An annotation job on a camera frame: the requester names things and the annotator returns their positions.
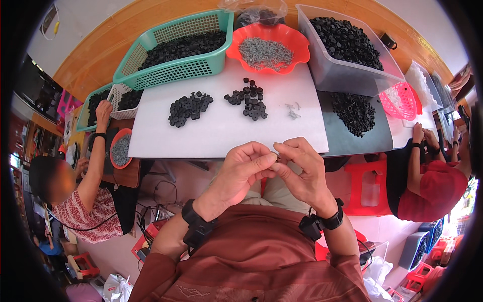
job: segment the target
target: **tiled floor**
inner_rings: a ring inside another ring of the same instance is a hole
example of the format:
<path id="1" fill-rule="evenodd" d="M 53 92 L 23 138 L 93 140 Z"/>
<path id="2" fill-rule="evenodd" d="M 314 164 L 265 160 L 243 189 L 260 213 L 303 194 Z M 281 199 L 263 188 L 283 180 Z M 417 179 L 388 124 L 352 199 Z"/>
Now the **tiled floor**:
<path id="1" fill-rule="evenodd" d="M 362 156 L 352 157 L 349 162 L 362 162 Z M 197 197 L 207 186 L 213 176 L 213 169 L 209 172 L 202 171 L 186 162 L 170 161 L 168 165 L 171 167 L 176 176 L 176 186 L 178 189 L 178 203 L 181 204 L 190 198 Z M 156 163 L 151 171 L 161 172 L 162 168 Z M 343 168 L 332 173 L 327 173 L 327 186 L 335 197 L 342 198 L 344 202 L 348 202 L 350 198 L 351 179 Z M 160 180 L 166 180 L 163 176 L 147 175 L 143 180 L 141 190 L 144 195 L 151 197 L 155 186 Z M 378 200 L 378 185 L 374 185 L 374 174 L 367 173 L 364 175 L 363 200 L 364 205 L 373 204 L 373 200 Z M 174 202 L 174 188 L 167 183 L 159 183 L 156 191 L 156 201 L 160 203 Z M 142 201 L 143 204 L 154 204 L 151 200 Z M 349 217 L 355 230 L 364 234 L 368 240 L 376 242 L 389 241 L 389 247 L 386 255 L 386 261 L 394 264 L 393 271 L 386 279 L 385 285 L 395 286 L 401 280 L 401 272 L 397 269 L 397 263 L 401 256 L 404 243 L 408 235 L 414 233 L 419 224 L 409 221 L 401 221 L 394 216 L 351 216 Z M 137 237 L 142 236 L 139 227 L 136 227 Z M 131 253 L 131 249 L 138 239 L 125 235 L 122 237 L 112 238 L 108 241 L 98 244 L 88 244 L 79 242 L 79 251 L 88 251 L 100 268 L 101 275 L 107 277 L 110 273 L 120 273 L 124 277 L 130 276 L 130 281 L 135 283 L 139 276 L 137 268 L 138 260 Z"/>

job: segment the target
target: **red patterned blouse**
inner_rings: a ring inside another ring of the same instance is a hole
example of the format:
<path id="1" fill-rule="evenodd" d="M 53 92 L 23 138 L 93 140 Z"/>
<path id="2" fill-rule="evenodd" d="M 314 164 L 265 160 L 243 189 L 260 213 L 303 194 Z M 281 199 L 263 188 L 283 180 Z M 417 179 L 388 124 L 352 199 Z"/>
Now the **red patterned blouse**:
<path id="1" fill-rule="evenodd" d="M 92 210 L 88 212 L 79 197 L 77 189 L 63 203 L 53 206 L 52 213 L 64 225 L 74 229 L 90 229 L 116 213 L 114 200 L 106 188 L 97 191 Z M 90 243 L 106 241 L 112 237 L 122 236 L 123 232 L 117 215 L 104 222 L 98 228 L 89 231 L 70 229 L 79 239 Z"/>

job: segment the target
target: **khaki pants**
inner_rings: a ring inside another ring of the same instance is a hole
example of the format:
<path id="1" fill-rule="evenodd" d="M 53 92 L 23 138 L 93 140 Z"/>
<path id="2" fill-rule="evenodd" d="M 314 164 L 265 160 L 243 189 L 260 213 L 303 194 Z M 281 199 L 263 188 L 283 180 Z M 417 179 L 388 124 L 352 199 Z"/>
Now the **khaki pants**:
<path id="1" fill-rule="evenodd" d="M 213 181 L 218 176 L 218 172 L 221 169 L 223 162 L 217 163 L 216 172 L 211 180 L 211 186 Z M 293 162 L 289 162 L 288 166 L 297 174 L 302 173 L 302 168 L 298 165 L 294 164 Z M 245 198 L 243 199 L 240 204 L 255 204 L 255 205 L 268 205 L 268 206 L 276 206 L 282 209 L 286 209 L 289 211 L 300 212 L 304 214 L 309 213 L 310 206 L 297 198 L 295 198 L 292 193 L 288 190 L 285 182 L 279 177 L 276 176 L 275 178 L 267 178 L 267 182 L 265 185 L 265 191 L 263 192 L 263 198 L 261 196 L 262 191 L 262 183 L 260 180 L 257 180 L 251 187 L 248 193 L 246 194 Z"/>

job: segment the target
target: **orange plastic bowl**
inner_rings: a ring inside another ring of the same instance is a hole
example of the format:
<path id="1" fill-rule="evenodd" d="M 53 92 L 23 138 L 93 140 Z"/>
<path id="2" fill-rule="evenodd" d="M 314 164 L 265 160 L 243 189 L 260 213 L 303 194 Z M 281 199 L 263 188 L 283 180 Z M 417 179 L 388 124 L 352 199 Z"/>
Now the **orange plastic bowl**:
<path id="1" fill-rule="evenodd" d="M 113 138 L 113 142 L 111 143 L 111 148 L 109 148 L 109 157 L 111 158 L 111 163 L 113 164 L 113 166 L 116 168 L 116 169 L 124 169 L 125 167 L 127 167 L 130 163 L 131 163 L 131 160 L 132 158 L 129 158 L 128 162 L 125 164 L 125 165 L 122 165 L 122 166 L 118 166 L 116 165 L 116 163 L 114 163 L 113 161 L 113 156 L 112 156 L 112 153 L 111 153 L 111 150 L 114 146 L 114 144 L 119 141 L 119 139 L 123 136 L 125 136 L 126 134 L 131 134 L 132 135 L 132 130 L 129 129 L 129 128 L 124 128 L 124 129 L 121 129 Z"/>
<path id="2" fill-rule="evenodd" d="M 261 70 L 257 70 L 248 66 L 248 64 L 243 61 L 242 54 L 238 48 L 246 38 L 255 37 L 263 40 L 272 40 L 282 43 L 294 53 L 292 64 L 288 65 L 287 68 L 280 69 L 278 72 L 272 68 L 263 68 Z M 259 23 L 253 23 L 239 28 L 233 32 L 233 42 L 231 43 L 230 48 L 227 50 L 227 56 L 240 61 L 243 68 L 249 72 L 287 74 L 294 69 L 297 63 L 306 63 L 309 61 L 309 40 L 307 40 L 307 38 L 305 38 L 305 36 L 298 30 L 290 28 L 284 24 L 265 26 Z"/>

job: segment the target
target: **green plastic basket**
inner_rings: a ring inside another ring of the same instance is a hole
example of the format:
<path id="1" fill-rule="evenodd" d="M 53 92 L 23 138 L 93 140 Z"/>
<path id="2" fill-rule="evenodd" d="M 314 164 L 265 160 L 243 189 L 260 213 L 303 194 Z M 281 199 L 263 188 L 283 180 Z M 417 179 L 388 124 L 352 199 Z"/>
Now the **green plastic basket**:
<path id="1" fill-rule="evenodd" d="M 227 39 L 220 48 L 207 54 L 173 60 L 138 71 L 147 58 L 147 51 L 159 43 L 219 30 L 227 33 Z M 134 41 L 117 67 L 113 82 L 141 90 L 168 82 L 220 73 L 225 66 L 225 53 L 231 45 L 232 36 L 233 13 L 223 10 L 193 14 L 161 24 Z"/>
<path id="2" fill-rule="evenodd" d="M 85 99 L 84 105 L 82 105 L 81 114 L 79 114 L 79 120 L 77 121 L 77 126 L 75 127 L 77 132 L 81 132 L 81 131 L 90 132 L 90 131 L 94 131 L 97 128 L 97 124 L 89 127 L 87 126 L 87 122 L 89 120 L 89 100 L 95 94 L 98 94 L 105 90 L 111 90 L 113 85 L 114 83 L 109 83 L 89 93 L 89 95 Z"/>

